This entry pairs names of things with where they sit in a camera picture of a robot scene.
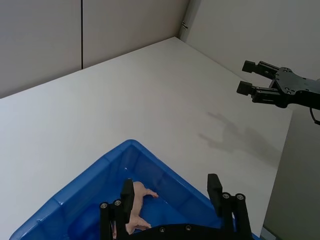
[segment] robotic arm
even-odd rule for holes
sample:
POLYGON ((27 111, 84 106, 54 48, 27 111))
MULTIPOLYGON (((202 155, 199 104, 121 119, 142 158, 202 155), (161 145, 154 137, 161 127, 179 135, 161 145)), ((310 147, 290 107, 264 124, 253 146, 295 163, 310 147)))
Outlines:
POLYGON ((310 114, 315 124, 312 109, 320 110, 320 83, 298 76, 287 67, 277 67, 260 61, 258 64, 245 61, 242 71, 256 73, 271 79, 269 87, 253 86, 252 83, 241 81, 237 93, 251 95, 252 102, 273 104, 279 108, 286 108, 289 104, 298 104, 310 108, 310 114))

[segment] white table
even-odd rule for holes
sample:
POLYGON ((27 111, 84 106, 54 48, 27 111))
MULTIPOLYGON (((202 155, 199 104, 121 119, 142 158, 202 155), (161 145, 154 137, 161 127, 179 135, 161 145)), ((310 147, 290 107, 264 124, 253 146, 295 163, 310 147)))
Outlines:
POLYGON ((217 173, 259 235, 292 112, 237 94, 240 80, 170 38, 0 99, 0 239, 127 139, 205 195, 217 173))

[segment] plastic toy pig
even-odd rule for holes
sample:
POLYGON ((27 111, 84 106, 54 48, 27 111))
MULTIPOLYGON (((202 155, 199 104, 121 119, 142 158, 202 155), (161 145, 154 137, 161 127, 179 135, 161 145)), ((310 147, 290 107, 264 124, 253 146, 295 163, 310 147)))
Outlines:
MULTIPOLYGON (((135 181, 133 183, 134 189, 134 200, 133 206, 130 214, 129 223, 125 225, 126 231, 128 234, 133 234, 135 229, 146 230, 150 229, 151 225, 147 223, 143 218, 139 216, 142 205, 144 203, 144 196, 151 195, 154 198, 159 197, 154 191, 145 188, 142 182, 135 181)), ((113 227, 113 239, 117 237, 116 225, 113 227)))

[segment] white wall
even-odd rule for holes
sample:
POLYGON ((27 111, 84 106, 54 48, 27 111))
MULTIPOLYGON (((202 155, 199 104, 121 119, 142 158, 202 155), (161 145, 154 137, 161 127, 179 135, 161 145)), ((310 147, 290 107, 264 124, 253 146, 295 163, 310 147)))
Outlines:
POLYGON ((1 0, 0 98, 81 69, 79 0, 1 0))
POLYGON ((90 67, 178 34, 189 0, 83 1, 83 64, 90 67))
MULTIPOLYGON (((245 60, 286 66, 318 79, 319 9, 317 0, 201 0, 183 40, 260 86, 270 80, 242 72, 245 60)), ((308 111, 294 111, 265 220, 284 240, 319 239, 320 126, 308 111)))

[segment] blue plastic bin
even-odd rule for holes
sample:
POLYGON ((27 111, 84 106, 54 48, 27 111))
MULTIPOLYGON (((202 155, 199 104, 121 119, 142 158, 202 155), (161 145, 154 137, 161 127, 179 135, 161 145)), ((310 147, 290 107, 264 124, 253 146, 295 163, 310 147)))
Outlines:
POLYGON ((99 204, 119 198, 127 178, 158 193, 159 198, 144 198, 140 213, 151 226, 220 227, 207 197, 139 142, 127 140, 50 198, 10 240, 99 240, 99 204))

